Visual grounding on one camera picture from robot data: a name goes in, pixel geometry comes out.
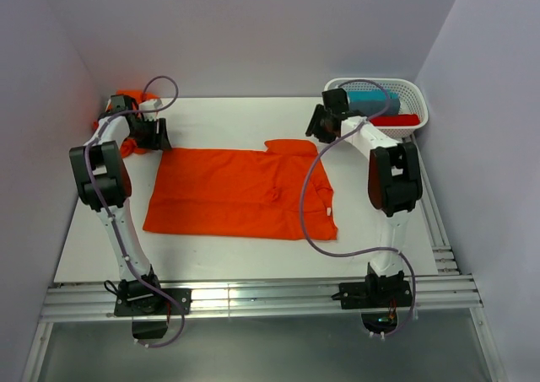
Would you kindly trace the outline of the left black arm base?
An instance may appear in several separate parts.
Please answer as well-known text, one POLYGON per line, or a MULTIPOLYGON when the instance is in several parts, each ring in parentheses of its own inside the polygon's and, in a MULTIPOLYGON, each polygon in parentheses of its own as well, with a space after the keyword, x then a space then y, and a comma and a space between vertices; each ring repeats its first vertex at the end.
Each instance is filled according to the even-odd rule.
POLYGON ((189 288, 162 288, 155 274, 142 276, 142 279, 159 293, 138 280, 121 280, 117 285, 106 280, 103 285, 116 298, 113 315, 132 319, 133 338, 137 342, 159 345, 158 340, 165 337, 173 315, 181 317, 180 331, 183 330, 185 316, 191 308, 192 291, 189 288))

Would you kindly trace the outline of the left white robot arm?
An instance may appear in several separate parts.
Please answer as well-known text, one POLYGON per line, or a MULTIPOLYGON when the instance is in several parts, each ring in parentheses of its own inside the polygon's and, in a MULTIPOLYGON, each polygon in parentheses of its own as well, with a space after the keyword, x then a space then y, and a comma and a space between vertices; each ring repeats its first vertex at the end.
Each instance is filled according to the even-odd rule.
POLYGON ((157 117, 165 108, 153 94, 114 94, 90 139, 69 150, 78 198, 97 214, 117 261, 120 285, 115 293, 119 299, 134 299, 145 314, 161 310, 165 294, 133 224, 132 182, 121 147, 124 141, 133 140, 143 150, 169 150, 166 121, 157 117))

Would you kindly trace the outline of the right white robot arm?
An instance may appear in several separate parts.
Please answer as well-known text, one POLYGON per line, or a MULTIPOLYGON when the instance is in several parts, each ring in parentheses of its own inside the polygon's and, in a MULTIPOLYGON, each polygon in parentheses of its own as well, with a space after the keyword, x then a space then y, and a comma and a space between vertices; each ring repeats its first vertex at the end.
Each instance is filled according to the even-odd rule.
POLYGON ((405 281, 405 269, 408 269, 411 277, 415 277, 403 249, 410 214, 423 195, 423 182, 416 146, 411 142, 398 142, 371 123, 390 109, 393 99, 380 84, 367 79, 364 82, 385 95, 382 107, 371 116, 351 109, 347 92, 341 87, 321 93, 322 102, 316 106, 305 135, 315 137, 326 147, 315 157, 305 176, 300 193, 299 219, 305 240, 324 256, 374 256, 368 262, 365 296, 373 305, 382 306, 393 297, 394 288, 405 281), (371 206, 381 215, 383 240, 374 248, 332 253, 323 250, 311 239, 305 224, 304 202, 311 175, 321 157, 343 141, 350 142, 368 160, 367 193, 371 206))

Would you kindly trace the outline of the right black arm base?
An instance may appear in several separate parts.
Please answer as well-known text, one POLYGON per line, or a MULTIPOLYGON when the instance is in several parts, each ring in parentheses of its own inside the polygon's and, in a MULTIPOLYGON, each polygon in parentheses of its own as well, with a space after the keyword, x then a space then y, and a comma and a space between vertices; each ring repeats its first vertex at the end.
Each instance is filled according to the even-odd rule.
POLYGON ((399 326, 397 310, 411 306, 413 293, 407 281, 382 291, 367 282, 342 282, 331 299, 339 302, 343 310, 359 309, 368 332, 387 334, 399 326))

